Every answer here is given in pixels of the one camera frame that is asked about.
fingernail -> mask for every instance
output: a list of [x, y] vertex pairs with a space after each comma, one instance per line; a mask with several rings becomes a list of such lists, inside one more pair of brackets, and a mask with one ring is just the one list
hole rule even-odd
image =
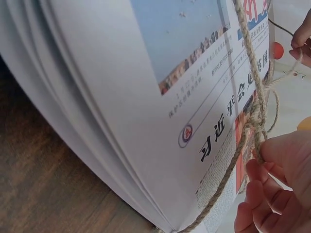
[[295, 57], [295, 51], [294, 51], [294, 50], [289, 50], [288, 53], [289, 53], [291, 56]]
[[296, 44], [296, 42], [294, 42], [294, 41], [291, 43], [291, 46], [292, 46], [293, 49], [296, 49], [296, 48], [299, 47], [299, 46]]

twine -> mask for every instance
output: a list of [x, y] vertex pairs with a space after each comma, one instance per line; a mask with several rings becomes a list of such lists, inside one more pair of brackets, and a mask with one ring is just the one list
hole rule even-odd
[[[279, 117], [279, 98], [278, 98], [276, 91], [274, 90], [274, 86], [278, 82], [282, 81], [283, 79], [291, 76], [294, 73], [294, 70], [296, 69], [298, 64], [301, 63], [302, 58], [303, 58], [302, 50], [300, 50], [299, 59], [295, 62], [292, 69], [289, 72], [287, 72], [285, 75], [283, 75], [280, 78], [275, 79], [273, 81], [271, 81], [271, 80], [272, 80], [273, 74], [274, 74], [274, 62], [272, 60], [270, 60], [270, 64], [269, 64], [270, 67], [269, 67], [267, 83], [263, 84], [261, 79], [260, 79], [259, 71], [257, 68], [255, 51], [254, 51], [254, 48], [252, 45], [252, 40], [251, 40], [251, 36], [249, 33], [249, 29], [247, 27], [247, 19], [246, 19], [245, 11], [244, 11], [244, 8], [243, 8], [240, 0], [235, 1], [235, 11], [237, 13], [241, 32], [243, 34], [244, 44], [245, 44], [247, 55], [249, 58], [252, 76], [254, 78], [255, 85], [256, 85], [257, 96], [254, 98], [254, 102], [253, 102], [252, 107], [251, 107], [250, 117], [242, 129], [242, 135], [241, 135], [240, 141], [238, 143], [237, 149], [236, 149], [236, 151], [235, 151], [235, 153], [231, 159], [231, 162], [230, 162], [230, 164], [229, 164], [229, 166], [225, 172], [225, 175], [222, 178], [216, 192], [214, 193], [212, 198], [209, 200], [208, 204], [203, 209], [203, 211], [196, 218], [196, 220], [192, 224], [190, 224], [188, 227], [186, 227], [185, 229], [179, 231], [178, 233], [190, 233], [209, 214], [210, 210], [212, 209], [212, 207], [214, 206], [214, 204], [216, 203], [216, 201], [218, 200], [218, 198], [222, 194], [222, 192], [225, 188], [225, 185], [227, 184], [227, 181], [229, 180], [230, 175], [231, 175], [231, 173], [232, 173], [232, 171], [233, 171], [233, 169], [237, 163], [238, 157], [240, 156], [241, 151], [242, 151], [242, 149], [243, 149], [243, 147], [247, 141], [246, 132], [248, 129], [254, 131], [254, 144], [252, 147], [255, 149], [256, 159], [258, 160], [258, 162], [260, 164], [264, 163], [264, 159], [260, 153], [260, 145], [262, 142], [261, 135], [263, 135], [264, 140], [267, 140], [268, 133], [274, 128], [274, 126], [276, 125], [277, 119]], [[271, 128], [266, 131], [265, 127], [264, 127], [266, 120], [267, 120], [267, 109], [266, 109], [265, 96], [266, 96], [268, 91], [271, 91], [276, 98], [276, 116], [275, 116], [275, 119], [274, 119], [274, 122], [273, 122]], [[164, 233], [164, 231], [162, 231], [160, 229], [158, 229], [157, 232], [158, 233]]]

wooden floor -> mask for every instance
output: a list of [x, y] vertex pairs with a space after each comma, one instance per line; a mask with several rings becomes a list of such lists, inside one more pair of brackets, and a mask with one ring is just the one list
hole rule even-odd
[[0, 232], [151, 233], [152, 227], [65, 145], [0, 64]]

stack of newspapers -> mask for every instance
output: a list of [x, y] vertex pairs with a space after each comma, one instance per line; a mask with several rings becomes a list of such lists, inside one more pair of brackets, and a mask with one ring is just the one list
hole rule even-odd
[[[267, 1], [243, 3], [264, 79]], [[0, 53], [77, 156], [166, 233], [215, 193], [256, 95], [232, 0], [1, 0]], [[194, 233], [217, 231], [248, 147]]]

newspaper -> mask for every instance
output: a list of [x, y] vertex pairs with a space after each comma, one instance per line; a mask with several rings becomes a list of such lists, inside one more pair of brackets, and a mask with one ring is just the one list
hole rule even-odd
[[[267, 1], [242, 1], [264, 78], [269, 66]], [[163, 229], [168, 233], [182, 230], [216, 191], [254, 97], [233, 2], [50, 4], [64, 39], [70, 41], [67, 49], [84, 88], [104, 119], [102, 130], [165, 221], [157, 226], [171, 226]], [[216, 232], [241, 187], [248, 146], [194, 232]]]

